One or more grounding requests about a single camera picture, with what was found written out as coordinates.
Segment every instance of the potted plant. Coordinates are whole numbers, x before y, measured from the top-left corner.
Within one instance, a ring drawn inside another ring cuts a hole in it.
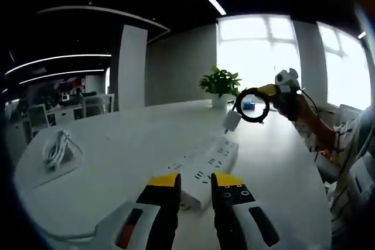
[[[237,86],[240,85],[237,79],[238,73],[230,73],[227,70],[219,70],[216,66],[211,67],[212,74],[203,76],[199,86],[205,92],[211,93],[212,107],[225,108],[228,102],[228,95],[238,96]]]

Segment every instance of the white table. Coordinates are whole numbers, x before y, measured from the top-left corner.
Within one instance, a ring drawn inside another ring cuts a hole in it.
[[[80,109],[82,108],[82,105],[79,104],[79,105],[68,105],[66,107],[54,107],[54,108],[51,108],[49,110],[46,111],[47,114],[55,114],[57,112],[60,112],[60,111],[72,111],[72,110],[75,110],[75,109]]]
[[[54,234],[80,234],[126,199],[135,200],[156,169],[215,135],[224,112],[196,101],[81,119],[65,126],[84,148],[83,167],[29,190],[38,179],[45,140],[41,131],[20,159],[15,183],[32,218]],[[295,234],[330,247],[330,213],[313,159],[293,125],[270,112],[263,125],[241,121],[227,136],[240,144],[232,174],[255,199],[289,219]],[[211,208],[180,212],[174,249],[220,249]]]

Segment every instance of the white wall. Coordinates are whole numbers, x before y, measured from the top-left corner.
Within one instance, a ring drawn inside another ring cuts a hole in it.
[[[216,25],[150,44],[146,53],[145,104],[207,99],[199,80],[216,65]]]
[[[86,76],[85,92],[96,92],[97,94],[105,94],[105,75]]]
[[[145,106],[147,30],[124,25],[118,58],[118,109]]]

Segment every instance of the power strip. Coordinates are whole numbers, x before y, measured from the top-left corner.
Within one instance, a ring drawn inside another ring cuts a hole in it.
[[[176,159],[163,173],[181,174],[181,205],[203,209],[211,200],[211,174],[228,173],[238,155],[238,144],[219,137]]]

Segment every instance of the window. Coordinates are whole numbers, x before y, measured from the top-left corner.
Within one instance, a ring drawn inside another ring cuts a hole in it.
[[[219,20],[217,66],[239,73],[240,90],[275,83],[275,75],[290,67],[301,76],[290,17],[248,15]]]
[[[326,57],[327,102],[366,109],[371,104],[370,75],[360,42],[331,26],[318,26]]]
[[[109,94],[110,92],[110,75],[111,69],[110,67],[105,71],[105,93]]]

